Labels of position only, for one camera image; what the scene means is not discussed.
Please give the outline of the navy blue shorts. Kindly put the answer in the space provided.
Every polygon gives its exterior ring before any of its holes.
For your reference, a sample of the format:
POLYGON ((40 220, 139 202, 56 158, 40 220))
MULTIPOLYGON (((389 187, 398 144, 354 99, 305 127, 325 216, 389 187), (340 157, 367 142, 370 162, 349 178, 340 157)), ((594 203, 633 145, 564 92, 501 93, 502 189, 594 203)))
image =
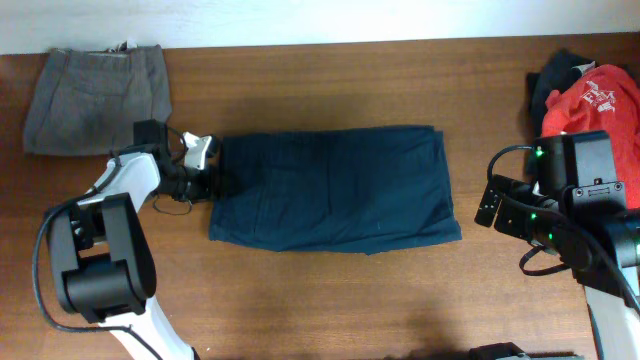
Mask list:
POLYGON ((372 255, 461 239, 442 132, 405 125, 222 142, 211 240, 372 255))

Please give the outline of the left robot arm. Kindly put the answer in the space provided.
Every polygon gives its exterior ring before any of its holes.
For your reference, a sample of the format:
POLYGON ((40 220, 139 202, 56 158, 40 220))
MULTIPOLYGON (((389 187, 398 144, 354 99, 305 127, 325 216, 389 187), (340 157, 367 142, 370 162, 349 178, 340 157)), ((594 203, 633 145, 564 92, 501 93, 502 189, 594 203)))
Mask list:
POLYGON ((69 333, 109 333, 134 359, 195 359, 156 298, 157 275, 138 212, 160 185, 152 154, 117 155, 84 194, 47 211, 37 243, 48 248, 61 308, 84 326, 45 320, 69 333))

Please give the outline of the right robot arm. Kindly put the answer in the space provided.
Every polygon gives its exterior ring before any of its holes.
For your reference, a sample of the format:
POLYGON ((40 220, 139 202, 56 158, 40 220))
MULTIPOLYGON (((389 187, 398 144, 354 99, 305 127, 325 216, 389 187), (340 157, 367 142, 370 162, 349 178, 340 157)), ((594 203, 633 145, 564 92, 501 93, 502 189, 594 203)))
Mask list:
POLYGON ((601 356, 638 358, 639 213, 627 209, 615 174, 547 173, 535 185, 490 174, 475 221, 530 245, 519 260, 523 274, 571 271, 601 356))

